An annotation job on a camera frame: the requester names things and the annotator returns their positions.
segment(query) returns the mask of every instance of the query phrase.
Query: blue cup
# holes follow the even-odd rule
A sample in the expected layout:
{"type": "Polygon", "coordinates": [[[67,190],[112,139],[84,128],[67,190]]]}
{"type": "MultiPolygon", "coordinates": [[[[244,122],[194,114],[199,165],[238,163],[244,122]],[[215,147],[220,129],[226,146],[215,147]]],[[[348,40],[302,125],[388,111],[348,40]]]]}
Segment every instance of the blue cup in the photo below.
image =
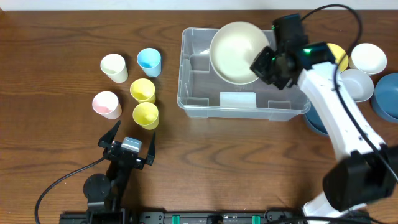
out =
{"type": "Polygon", "coordinates": [[[141,50],[137,56],[137,63],[149,77],[158,77],[162,71],[162,57],[153,48],[141,50]]]}
{"type": "Polygon", "coordinates": [[[374,112],[382,119],[398,123],[398,73],[380,79],[374,89],[371,104],[374,112]]]}
{"type": "Polygon", "coordinates": [[[304,121],[307,126],[317,134],[322,136],[328,136],[325,126],[323,125],[321,118],[319,117],[315,107],[311,104],[310,110],[304,114],[304,121]]]}

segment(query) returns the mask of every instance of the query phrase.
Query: yellow bowl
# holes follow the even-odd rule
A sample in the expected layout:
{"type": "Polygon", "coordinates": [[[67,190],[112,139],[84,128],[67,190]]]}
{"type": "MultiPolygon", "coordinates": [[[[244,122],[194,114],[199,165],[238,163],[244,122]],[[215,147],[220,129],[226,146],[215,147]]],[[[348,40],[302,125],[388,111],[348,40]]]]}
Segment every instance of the yellow bowl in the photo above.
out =
{"type": "Polygon", "coordinates": [[[155,85],[146,78],[134,81],[130,86],[130,94],[138,103],[155,103],[156,100],[155,85]]]}
{"type": "Polygon", "coordinates": [[[132,112],[133,120],[146,130],[152,130],[159,124],[159,110],[153,103],[140,103],[132,112]]]}
{"type": "MultiPolygon", "coordinates": [[[[339,45],[336,45],[336,44],[328,43],[328,47],[331,50],[331,52],[333,53],[333,55],[335,56],[335,58],[336,58],[335,63],[337,64],[341,60],[341,58],[343,58],[346,51],[343,48],[341,48],[339,45]]],[[[340,72],[343,72],[344,70],[346,70],[347,67],[348,67],[348,56],[346,55],[346,57],[344,58],[344,60],[340,64],[340,66],[338,67],[338,70],[340,72]]]]}

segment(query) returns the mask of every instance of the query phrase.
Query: pink cup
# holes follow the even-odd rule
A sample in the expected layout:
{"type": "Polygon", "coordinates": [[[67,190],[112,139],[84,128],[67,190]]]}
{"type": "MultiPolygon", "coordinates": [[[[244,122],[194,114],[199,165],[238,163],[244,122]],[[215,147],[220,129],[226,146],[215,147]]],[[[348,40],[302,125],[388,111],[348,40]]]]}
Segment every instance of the pink cup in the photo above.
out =
{"type": "Polygon", "coordinates": [[[116,119],[122,113],[118,97],[110,91],[98,93],[93,99],[92,106],[96,113],[108,119],[116,119]]]}

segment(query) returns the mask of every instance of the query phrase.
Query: plastic storage container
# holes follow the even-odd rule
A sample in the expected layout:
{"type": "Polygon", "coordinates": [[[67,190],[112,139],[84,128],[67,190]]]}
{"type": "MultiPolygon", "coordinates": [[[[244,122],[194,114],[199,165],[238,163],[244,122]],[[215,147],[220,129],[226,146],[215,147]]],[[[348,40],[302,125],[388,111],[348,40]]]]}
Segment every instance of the plastic storage container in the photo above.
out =
{"type": "MultiPolygon", "coordinates": [[[[260,79],[247,85],[222,80],[209,57],[211,40],[218,30],[188,28],[182,33],[177,103],[189,117],[288,121],[310,109],[310,101],[297,86],[278,90],[260,79]]],[[[273,31],[263,32],[275,49],[273,31]]]]}

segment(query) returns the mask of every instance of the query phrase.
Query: paper cup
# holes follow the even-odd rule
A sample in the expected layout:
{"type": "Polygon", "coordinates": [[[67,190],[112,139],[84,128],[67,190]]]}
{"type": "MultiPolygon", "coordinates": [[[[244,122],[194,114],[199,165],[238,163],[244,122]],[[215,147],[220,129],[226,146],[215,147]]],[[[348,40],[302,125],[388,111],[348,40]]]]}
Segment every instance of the paper cup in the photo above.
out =
{"type": "Polygon", "coordinates": [[[134,81],[130,86],[130,94],[138,103],[155,103],[156,100],[155,85],[146,78],[134,81]]]}
{"type": "Polygon", "coordinates": [[[153,103],[140,103],[134,108],[132,118],[146,130],[153,130],[159,124],[159,111],[153,103]]]}
{"type": "Polygon", "coordinates": [[[349,67],[374,75],[387,67],[387,57],[380,47],[374,44],[359,44],[351,53],[349,67]]]}
{"type": "MultiPolygon", "coordinates": [[[[332,54],[336,58],[335,63],[338,64],[340,60],[343,58],[343,56],[346,54],[346,51],[343,48],[341,48],[339,45],[332,43],[327,43],[327,44],[332,54]]],[[[344,70],[347,69],[347,67],[348,67],[348,56],[346,56],[344,60],[341,62],[341,64],[338,67],[338,70],[340,72],[343,72],[344,70]]]]}
{"type": "Polygon", "coordinates": [[[137,56],[137,63],[149,77],[158,77],[162,71],[162,56],[156,49],[141,50],[137,56]]]}
{"type": "Polygon", "coordinates": [[[368,74],[357,69],[348,69],[341,73],[341,79],[355,102],[366,101],[373,95],[374,85],[368,74]]]}
{"type": "Polygon", "coordinates": [[[93,99],[92,106],[95,112],[108,119],[116,119],[122,113],[118,97],[110,91],[98,93],[93,99]]]}
{"type": "Polygon", "coordinates": [[[109,54],[101,61],[101,70],[112,81],[122,83],[127,80],[128,73],[124,58],[118,54],[109,54]]]}

